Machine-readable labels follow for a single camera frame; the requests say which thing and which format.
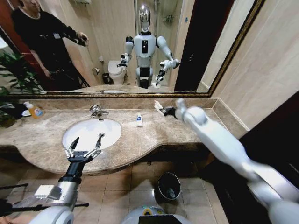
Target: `mirror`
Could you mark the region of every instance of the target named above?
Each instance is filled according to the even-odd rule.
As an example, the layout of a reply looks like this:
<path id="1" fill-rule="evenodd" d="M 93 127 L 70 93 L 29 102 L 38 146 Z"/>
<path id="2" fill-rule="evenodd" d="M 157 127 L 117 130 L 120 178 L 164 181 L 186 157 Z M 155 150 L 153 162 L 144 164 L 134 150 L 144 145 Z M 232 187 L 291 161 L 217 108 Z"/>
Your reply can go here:
<path id="1" fill-rule="evenodd" d="M 53 97 L 211 94 L 254 2 L 3 0 L 0 86 Z"/>

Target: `man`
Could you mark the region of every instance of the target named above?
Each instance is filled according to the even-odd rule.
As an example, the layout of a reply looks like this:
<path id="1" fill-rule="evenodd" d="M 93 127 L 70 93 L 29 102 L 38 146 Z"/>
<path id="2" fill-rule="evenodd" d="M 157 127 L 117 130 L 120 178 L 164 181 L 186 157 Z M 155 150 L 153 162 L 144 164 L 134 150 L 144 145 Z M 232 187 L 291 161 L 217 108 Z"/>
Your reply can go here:
<path id="1" fill-rule="evenodd" d="M 88 37 L 41 10 L 38 0 L 20 0 L 20 4 L 21 7 L 12 13 L 15 31 L 28 45 L 45 75 L 60 91 L 80 89 L 83 83 L 88 86 L 73 65 L 62 40 L 66 37 L 76 44 L 87 46 Z"/>

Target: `bathroom sink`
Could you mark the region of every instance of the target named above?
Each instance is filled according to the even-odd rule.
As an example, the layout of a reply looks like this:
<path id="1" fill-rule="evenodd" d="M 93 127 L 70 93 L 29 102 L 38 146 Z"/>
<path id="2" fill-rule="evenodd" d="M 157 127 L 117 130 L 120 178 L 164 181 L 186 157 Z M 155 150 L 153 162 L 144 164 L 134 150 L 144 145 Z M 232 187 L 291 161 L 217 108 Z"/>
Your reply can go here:
<path id="1" fill-rule="evenodd" d="M 80 137 L 75 151 L 91 151 L 95 148 L 100 133 L 104 133 L 100 148 L 107 148 L 120 138 L 121 125 L 109 119 L 84 120 L 74 124 L 64 133 L 62 144 L 69 148 L 71 143 Z"/>

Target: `trash bin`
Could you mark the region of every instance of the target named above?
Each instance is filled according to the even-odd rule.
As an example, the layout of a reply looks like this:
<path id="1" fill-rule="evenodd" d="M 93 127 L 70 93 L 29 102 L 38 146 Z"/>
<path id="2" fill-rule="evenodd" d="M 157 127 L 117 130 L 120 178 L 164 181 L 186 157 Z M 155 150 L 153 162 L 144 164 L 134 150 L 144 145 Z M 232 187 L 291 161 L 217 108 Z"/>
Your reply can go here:
<path id="1" fill-rule="evenodd" d="M 167 200 L 175 200 L 181 193 L 181 183 L 173 173 L 164 173 L 158 182 L 159 193 Z"/>
<path id="2" fill-rule="evenodd" d="M 103 77 L 104 84 L 106 85 L 112 84 L 112 78 L 110 78 L 109 73 L 104 73 L 102 77 Z"/>

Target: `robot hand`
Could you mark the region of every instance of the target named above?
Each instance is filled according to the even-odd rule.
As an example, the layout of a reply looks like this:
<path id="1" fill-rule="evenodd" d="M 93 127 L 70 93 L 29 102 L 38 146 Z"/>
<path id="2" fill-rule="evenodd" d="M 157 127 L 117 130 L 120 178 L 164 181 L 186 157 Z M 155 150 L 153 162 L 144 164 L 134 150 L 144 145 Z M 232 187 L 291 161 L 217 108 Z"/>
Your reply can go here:
<path id="1" fill-rule="evenodd" d="M 116 65 L 117 67 L 127 67 L 129 61 L 131 60 L 131 55 L 128 55 L 127 53 L 125 53 L 124 55 L 121 55 L 121 63 L 119 63 L 118 65 Z"/>
<path id="2" fill-rule="evenodd" d="M 175 69 L 180 65 L 180 61 L 178 59 L 174 60 L 164 60 L 160 62 L 161 70 L 157 76 L 156 86 L 163 80 L 163 76 L 167 73 L 168 69 Z"/>

